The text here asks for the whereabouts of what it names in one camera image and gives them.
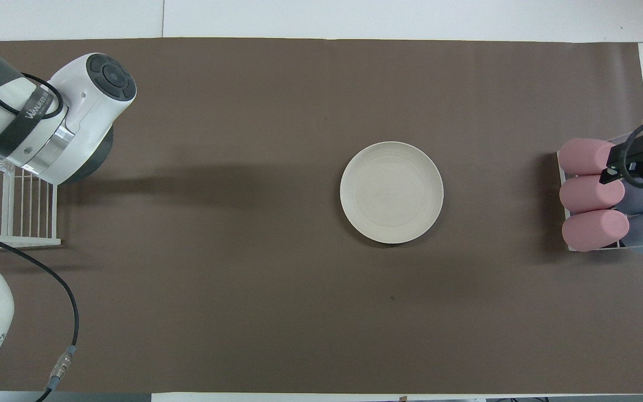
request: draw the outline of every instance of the black cable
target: black cable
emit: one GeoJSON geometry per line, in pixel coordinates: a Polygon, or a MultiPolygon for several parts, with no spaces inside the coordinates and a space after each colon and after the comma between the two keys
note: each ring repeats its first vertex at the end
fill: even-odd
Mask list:
{"type": "Polygon", "coordinates": [[[8,244],[5,244],[3,242],[0,242],[0,247],[2,249],[5,249],[7,251],[13,252],[14,254],[18,255],[19,257],[27,260],[28,262],[31,262],[32,264],[36,265],[37,267],[43,269],[46,273],[49,275],[53,276],[56,281],[58,281],[61,286],[64,287],[66,290],[66,294],[69,295],[69,299],[71,300],[71,308],[74,310],[74,336],[71,340],[71,345],[76,346],[76,340],[79,338],[79,308],[76,306],[76,299],[74,298],[74,293],[71,292],[71,288],[69,288],[69,285],[66,284],[66,281],[61,279],[60,276],[56,274],[56,272],[53,272],[51,268],[47,267],[43,263],[39,262],[36,258],[31,257],[30,255],[26,254],[25,252],[15,249],[14,247],[11,247],[8,244]]]}
{"type": "MultiPolygon", "coordinates": [[[[37,76],[33,76],[31,74],[26,74],[25,72],[21,73],[23,76],[29,79],[33,79],[34,81],[38,82],[41,85],[44,85],[46,88],[51,89],[52,92],[54,92],[54,95],[56,95],[56,101],[58,103],[58,106],[56,107],[56,110],[54,110],[51,113],[45,114],[41,119],[50,119],[51,117],[56,116],[57,114],[61,113],[61,110],[64,109],[64,99],[61,96],[61,93],[59,92],[58,89],[54,88],[53,85],[49,84],[48,82],[44,81],[41,78],[38,78],[37,76]]],[[[15,108],[7,105],[3,100],[0,99],[0,106],[2,109],[6,110],[7,112],[17,115],[20,110],[16,110],[15,108]]]]}
{"type": "Polygon", "coordinates": [[[46,397],[49,396],[50,393],[51,393],[51,388],[47,387],[46,391],[44,391],[44,393],[41,394],[41,396],[39,396],[39,399],[36,399],[36,402],[41,402],[42,400],[46,399],[46,397]]]}
{"type": "Polygon", "coordinates": [[[636,180],[636,178],[633,178],[632,175],[630,175],[630,172],[627,169],[627,153],[632,146],[632,143],[634,142],[636,136],[642,131],[643,125],[640,125],[636,128],[636,130],[633,130],[632,134],[628,136],[627,141],[625,141],[622,151],[620,152],[620,167],[618,167],[623,178],[627,180],[627,183],[635,186],[636,188],[643,188],[643,181],[636,180]]]}

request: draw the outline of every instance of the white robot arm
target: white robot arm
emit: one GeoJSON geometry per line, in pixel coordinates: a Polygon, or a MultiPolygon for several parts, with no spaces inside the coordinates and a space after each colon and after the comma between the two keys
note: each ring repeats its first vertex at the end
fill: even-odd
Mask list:
{"type": "MultiPolygon", "coordinates": [[[[115,118],[135,99],[133,77],[120,63],[101,53],[71,61],[48,83],[36,79],[46,88],[26,77],[36,79],[0,57],[0,159],[55,185],[90,175],[108,155],[115,118]]],[[[70,289],[60,282],[74,303],[70,289]]],[[[0,345],[12,316],[11,291],[0,275],[0,345]]],[[[69,346],[59,359],[41,399],[55,389],[74,351],[75,347],[69,346]]]]}

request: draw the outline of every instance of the white floor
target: white floor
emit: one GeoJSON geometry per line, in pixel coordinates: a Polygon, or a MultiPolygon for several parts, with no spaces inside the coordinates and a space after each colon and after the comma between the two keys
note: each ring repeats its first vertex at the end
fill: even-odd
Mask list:
{"type": "MultiPolygon", "coordinates": [[[[643,0],[0,0],[0,40],[174,36],[643,42],[643,0]]],[[[643,43],[640,57],[643,74],[643,43]]],[[[269,400],[264,394],[227,396],[269,400]]],[[[294,399],[340,400],[319,396],[294,399]]],[[[423,395],[443,397],[449,395],[423,395]]]]}

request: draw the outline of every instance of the brown mat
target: brown mat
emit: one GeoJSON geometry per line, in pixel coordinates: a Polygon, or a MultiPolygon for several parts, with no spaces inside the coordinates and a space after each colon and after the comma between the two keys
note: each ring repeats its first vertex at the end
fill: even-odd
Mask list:
{"type": "MultiPolygon", "coordinates": [[[[0,43],[50,76],[90,51],[138,99],[32,254],[81,308],[67,391],[643,393],[643,255],[566,251],[554,152],[643,118],[635,44],[295,39],[0,43]],[[421,148],[446,198],[397,247],[339,204],[356,152],[421,148]]],[[[0,390],[40,389],[62,290],[0,252],[0,390]]]]}

